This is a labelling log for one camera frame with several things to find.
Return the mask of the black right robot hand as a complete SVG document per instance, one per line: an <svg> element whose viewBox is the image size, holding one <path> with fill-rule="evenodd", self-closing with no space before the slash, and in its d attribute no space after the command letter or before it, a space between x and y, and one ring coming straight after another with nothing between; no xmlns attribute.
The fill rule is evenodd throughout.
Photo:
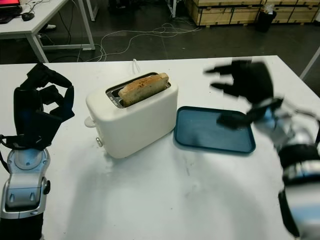
<svg viewBox="0 0 320 240"><path fill-rule="evenodd" d="M274 97L274 87L269 70L264 62L233 60L230 64L206 69L204 74L231 75L233 83L212 82L211 87L234 97L244 97L253 105Z"/></svg>

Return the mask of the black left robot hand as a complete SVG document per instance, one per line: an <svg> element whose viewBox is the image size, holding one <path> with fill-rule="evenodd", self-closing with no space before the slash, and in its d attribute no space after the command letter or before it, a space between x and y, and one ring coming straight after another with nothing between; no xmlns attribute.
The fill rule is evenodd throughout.
<svg viewBox="0 0 320 240"><path fill-rule="evenodd" d="M18 135L52 140L60 125L74 117L74 86L42 63L14 90L14 123Z"/></svg>

